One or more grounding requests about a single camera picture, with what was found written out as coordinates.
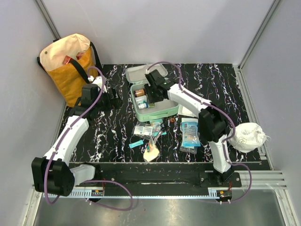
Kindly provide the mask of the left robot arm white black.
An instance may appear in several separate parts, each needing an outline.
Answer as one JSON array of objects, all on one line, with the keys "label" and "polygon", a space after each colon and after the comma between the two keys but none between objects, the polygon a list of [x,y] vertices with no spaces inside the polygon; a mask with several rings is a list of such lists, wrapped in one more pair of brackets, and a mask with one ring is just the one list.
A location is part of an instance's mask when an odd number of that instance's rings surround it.
[{"label": "left robot arm white black", "polygon": [[37,192],[68,196],[74,186],[87,181],[91,186],[101,183],[102,175],[91,164],[70,168],[69,163],[81,137],[96,120],[100,111],[118,109],[122,105],[115,89],[105,86],[106,78],[97,76],[82,88],[67,123],[50,150],[43,157],[33,159],[31,168],[34,187]]}]

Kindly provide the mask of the white pill bottle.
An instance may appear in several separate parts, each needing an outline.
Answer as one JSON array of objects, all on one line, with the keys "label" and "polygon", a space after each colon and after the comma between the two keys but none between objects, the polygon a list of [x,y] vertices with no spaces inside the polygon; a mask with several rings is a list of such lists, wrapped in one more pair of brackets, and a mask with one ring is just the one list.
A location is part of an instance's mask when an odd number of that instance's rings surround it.
[{"label": "white pill bottle", "polygon": [[146,96],[136,97],[135,101],[138,105],[142,103],[147,103],[147,97]]}]

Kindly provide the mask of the mint green medicine case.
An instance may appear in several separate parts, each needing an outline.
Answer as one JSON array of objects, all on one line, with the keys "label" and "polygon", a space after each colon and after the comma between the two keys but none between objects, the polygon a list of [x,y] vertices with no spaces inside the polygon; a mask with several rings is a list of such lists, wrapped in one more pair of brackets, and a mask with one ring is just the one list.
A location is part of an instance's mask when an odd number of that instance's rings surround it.
[{"label": "mint green medicine case", "polygon": [[130,95],[135,115],[140,122],[173,116],[179,109],[177,102],[161,96],[163,93],[157,89],[152,77],[146,77],[149,67],[150,64],[126,69],[127,81],[132,84]]}]

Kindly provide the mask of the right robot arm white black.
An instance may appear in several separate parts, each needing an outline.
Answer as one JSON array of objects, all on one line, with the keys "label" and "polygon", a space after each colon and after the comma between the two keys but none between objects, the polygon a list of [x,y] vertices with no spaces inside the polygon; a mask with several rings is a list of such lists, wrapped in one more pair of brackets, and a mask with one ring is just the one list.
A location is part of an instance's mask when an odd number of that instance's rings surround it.
[{"label": "right robot arm white black", "polygon": [[165,99],[177,102],[198,118],[198,132],[210,146],[213,157],[213,178],[218,186],[227,185],[234,172],[230,164],[226,138],[229,133],[228,120],[210,100],[187,90],[179,82],[164,78],[158,70],[146,71],[148,85],[145,91],[152,102]]}]

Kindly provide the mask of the brown bottle orange cap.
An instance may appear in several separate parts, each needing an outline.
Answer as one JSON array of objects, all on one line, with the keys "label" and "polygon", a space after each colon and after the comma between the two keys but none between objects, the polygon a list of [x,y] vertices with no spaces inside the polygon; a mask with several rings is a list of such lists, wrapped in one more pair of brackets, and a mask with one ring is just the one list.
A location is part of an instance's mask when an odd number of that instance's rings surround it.
[{"label": "brown bottle orange cap", "polygon": [[141,96],[145,96],[145,95],[146,95],[145,89],[139,89],[139,90],[134,91],[135,97],[141,97]]}]

